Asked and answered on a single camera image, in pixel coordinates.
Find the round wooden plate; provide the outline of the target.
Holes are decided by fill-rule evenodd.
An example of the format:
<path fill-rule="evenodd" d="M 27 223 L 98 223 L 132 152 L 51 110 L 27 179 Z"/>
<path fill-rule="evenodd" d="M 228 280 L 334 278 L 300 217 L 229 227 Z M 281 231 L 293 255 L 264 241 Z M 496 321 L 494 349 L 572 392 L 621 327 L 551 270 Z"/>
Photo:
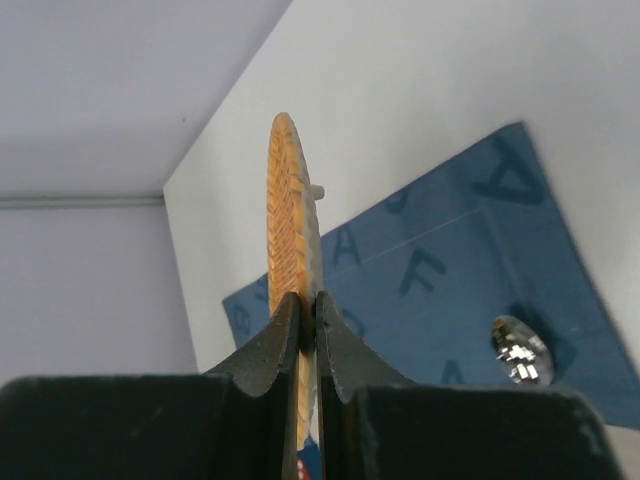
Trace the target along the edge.
<path fill-rule="evenodd" d="M 302 144 L 287 113 L 275 116 L 267 167 L 267 279 L 269 310 L 288 292 L 301 302 L 297 377 L 296 448 L 315 428 L 316 340 L 312 307 L 323 289 L 323 261 L 316 201 L 324 190 L 309 178 Z"/>

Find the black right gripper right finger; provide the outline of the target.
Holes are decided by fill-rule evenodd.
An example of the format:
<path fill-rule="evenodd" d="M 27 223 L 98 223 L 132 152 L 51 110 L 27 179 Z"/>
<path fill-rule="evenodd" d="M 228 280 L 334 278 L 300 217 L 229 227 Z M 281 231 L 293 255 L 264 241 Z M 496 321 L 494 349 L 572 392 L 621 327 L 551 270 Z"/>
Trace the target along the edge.
<path fill-rule="evenodd" d="M 315 303 L 319 433 L 327 479 L 620 479 L 585 399 L 548 387 L 418 384 Z"/>

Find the metal spoon patterned handle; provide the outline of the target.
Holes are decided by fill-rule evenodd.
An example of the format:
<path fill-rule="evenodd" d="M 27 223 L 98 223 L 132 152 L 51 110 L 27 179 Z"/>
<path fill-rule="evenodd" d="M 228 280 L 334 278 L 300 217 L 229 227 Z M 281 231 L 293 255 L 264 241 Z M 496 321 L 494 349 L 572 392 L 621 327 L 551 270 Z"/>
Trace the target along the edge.
<path fill-rule="evenodd" d="M 491 327 L 491 346 L 497 362 L 519 385 L 549 386 L 555 367 L 542 339 L 516 317 L 497 317 Z"/>

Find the blue cartoon placemat cloth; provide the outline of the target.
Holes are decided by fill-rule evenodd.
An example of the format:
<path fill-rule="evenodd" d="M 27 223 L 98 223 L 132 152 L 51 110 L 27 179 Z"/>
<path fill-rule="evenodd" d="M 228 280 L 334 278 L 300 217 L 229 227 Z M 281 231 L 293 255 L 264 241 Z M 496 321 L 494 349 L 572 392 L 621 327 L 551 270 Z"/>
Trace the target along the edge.
<path fill-rule="evenodd" d="M 544 233 L 549 203 L 523 129 L 509 126 L 456 156 L 390 202 L 321 239 L 323 289 L 346 325 L 418 384 L 516 386 L 493 362 L 491 327 L 519 314 L 550 330 L 570 308 L 538 258 L 551 247 L 574 270 L 566 238 Z M 245 345 L 250 308 L 230 304 Z"/>

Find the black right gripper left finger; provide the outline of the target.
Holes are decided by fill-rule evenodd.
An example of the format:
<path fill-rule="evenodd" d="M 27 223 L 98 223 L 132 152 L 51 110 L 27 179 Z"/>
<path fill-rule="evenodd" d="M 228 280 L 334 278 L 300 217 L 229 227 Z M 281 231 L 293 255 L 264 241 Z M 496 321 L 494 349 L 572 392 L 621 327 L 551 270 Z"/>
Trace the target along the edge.
<path fill-rule="evenodd" d="M 301 302 L 199 375 L 27 376 L 1 390 L 5 479 L 293 479 Z"/>

